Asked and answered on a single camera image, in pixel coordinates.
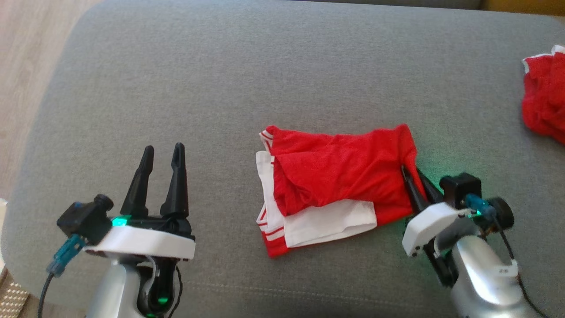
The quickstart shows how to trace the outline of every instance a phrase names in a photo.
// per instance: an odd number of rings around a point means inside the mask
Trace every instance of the wooden floor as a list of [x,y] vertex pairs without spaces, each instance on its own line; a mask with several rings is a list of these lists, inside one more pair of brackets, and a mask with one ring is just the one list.
[[[0,0],[0,197],[8,201],[30,126],[65,40],[78,18],[101,1]],[[31,297],[20,317],[35,317],[36,308],[37,299]],[[44,317],[84,315],[47,305]]]

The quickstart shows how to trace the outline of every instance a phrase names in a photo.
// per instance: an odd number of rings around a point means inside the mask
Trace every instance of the gray fabric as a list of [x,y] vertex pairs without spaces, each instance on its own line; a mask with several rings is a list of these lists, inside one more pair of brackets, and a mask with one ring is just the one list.
[[[531,297],[563,312],[565,147],[520,117],[526,56],[563,42],[552,18],[288,1],[106,1],[70,37],[30,134],[2,253],[38,294],[55,220],[104,193],[118,214],[144,146],[158,214],[186,145],[195,259],[177,317],[452,317],[449,291],[402,250],[402,223],[267,257],[254,154],[270,124],[361,134],[406,122],[433,179],[467,171],[513,207]],[[505,255],[498,238],[490,240]],[[107,265],[80,255],[48,300],[86,307]]]
[[481,0],[313,0],[322,2],[363,3],[367,5],[409,6],[476,10]]

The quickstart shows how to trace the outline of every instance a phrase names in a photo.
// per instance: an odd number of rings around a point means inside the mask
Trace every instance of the blue cable connector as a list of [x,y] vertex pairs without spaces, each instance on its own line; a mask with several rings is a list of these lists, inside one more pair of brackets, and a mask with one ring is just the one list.
[[79,254],[85,245],[86,242],[78,234],[73,234],[53,255],[53,261],[47,267],[47,272],[55,277],[61,276],[68,263]]

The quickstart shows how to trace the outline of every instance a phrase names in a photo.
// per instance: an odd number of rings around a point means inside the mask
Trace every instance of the crumpled red fabric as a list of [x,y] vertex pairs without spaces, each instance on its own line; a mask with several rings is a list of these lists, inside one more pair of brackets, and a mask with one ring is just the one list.
[[277,206],[285,216],[342,199],[374,203],[379,226],[412,214],[401,174],[405,165],[424,193],[410,129],[377,129],[365,135],[318,135],[269,126],[275,157]]
[[565,144],[565,48],[523,60],[522,118],[532,131]]

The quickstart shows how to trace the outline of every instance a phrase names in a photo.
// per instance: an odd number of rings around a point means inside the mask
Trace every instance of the folded garment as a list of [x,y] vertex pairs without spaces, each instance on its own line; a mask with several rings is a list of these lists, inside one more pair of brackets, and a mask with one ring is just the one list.
[[[274,198],[283,216],[351,199],[373,202],[377,223],[412,213],[400,171],[416,171],[407,125],[365,135],[317,135],[269,126],[261,138],[273,160]],[[421,181],[416,180],[424,193]]]
[[522,117],[532,131],[565,144],[565,48],[522,60],[525,94]]
[[256,155],[265,200],[257,224],[270,257],[280,256],[290,248],[347,238],[377,226],[372,202],[348,199],[283,216],[273,196],[272,160],[267,151]]

